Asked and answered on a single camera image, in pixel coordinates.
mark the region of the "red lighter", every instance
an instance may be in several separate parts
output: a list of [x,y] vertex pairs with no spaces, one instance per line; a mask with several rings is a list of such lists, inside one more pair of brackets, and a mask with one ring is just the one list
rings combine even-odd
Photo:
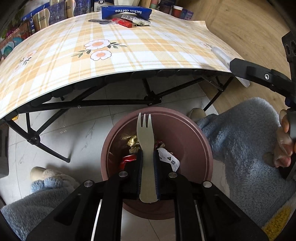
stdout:
[[116,22],[116,23],[118,23],[118,24],[120,24],[122,26],[125,26],[127,28],[134,28],[134,27],[137,26],[135,23],[132,23],[132,22],[127,21],[127,20],[122,20],[120,18],[114,18],[114,19],[112,19],[112,21],[114,21],[114,22]]

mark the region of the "white tile floor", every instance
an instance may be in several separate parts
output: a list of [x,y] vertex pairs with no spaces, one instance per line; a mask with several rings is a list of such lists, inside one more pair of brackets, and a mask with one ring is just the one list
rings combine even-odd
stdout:
[[[192,80],[192,77],[170,77],[149,79],[155,93]],[[66,97],[71,100],[79,92]],[[143,98],[145,90],[141,80],[112,83],[87,99]],[[194,107],[203,108],[209,102],[198,84],[172,93],[163,98],[158,106],[171,108],[187,114]],[[103,143],[113,125],[127,113],[146,107],[104,106],[70,109],[40,135],[43,144],[63,156],[70,156],[66,163],[29,144],[13,130],[9,130],[9,175],[0,179],[0,195],[9,204],[30,194],[30,170],[34,166],[54,168],[77,181],[92,179],[102,181],[100,156]],[[56,110],[30,114],[31,126],[38,129]],[[207,114],[217,113],[213,106]],[[16,121],[26,130],[25,114]],[[174,220],[147,220],[123,211],[121,240],[175,240]]]

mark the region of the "pink bowl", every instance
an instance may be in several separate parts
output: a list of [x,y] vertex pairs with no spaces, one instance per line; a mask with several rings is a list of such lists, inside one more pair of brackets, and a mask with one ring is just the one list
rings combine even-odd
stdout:
[[[134,111],[109,132],[101,154],[101,172],[104,180],[119,172],[119,163],[128,155],[125,135],[135,135],[139,112],[151,114],[155,138],[165,143],[180,161],[178,173],[189,181],[201,183],[211,180],[213,157],[210,145],[201,129],[185,115],[167,108],[148,107]],[[168,219],[174,217],[174,203],[158,201],[147,204],[140,200],[124,200],[123,208],[130,213],[147,219]]]

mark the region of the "human hand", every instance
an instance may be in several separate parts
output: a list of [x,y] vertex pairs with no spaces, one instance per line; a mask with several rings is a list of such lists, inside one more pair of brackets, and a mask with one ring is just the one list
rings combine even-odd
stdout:
[[286,110],[280,111],[279,122],[281,127],[276,131],[277,144],[274,149],[274,165],[275,167],[288,167],[291,164],[292,154],[296,152],[296,144],[288,134],[290,124]]

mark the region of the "plastic fork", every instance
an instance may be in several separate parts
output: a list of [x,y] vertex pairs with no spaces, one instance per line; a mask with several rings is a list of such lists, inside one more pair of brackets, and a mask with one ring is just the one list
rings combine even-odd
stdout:
[[141,113],[139,113],[137,123],[137,138],[143,152],[140,200],[145,203],[156,202],[158,199],[156,194],[154,176],[154,134],[152,128],[151,114],[149,114],[148,126],[146,126],[146,114],[144,114],[142,125]]

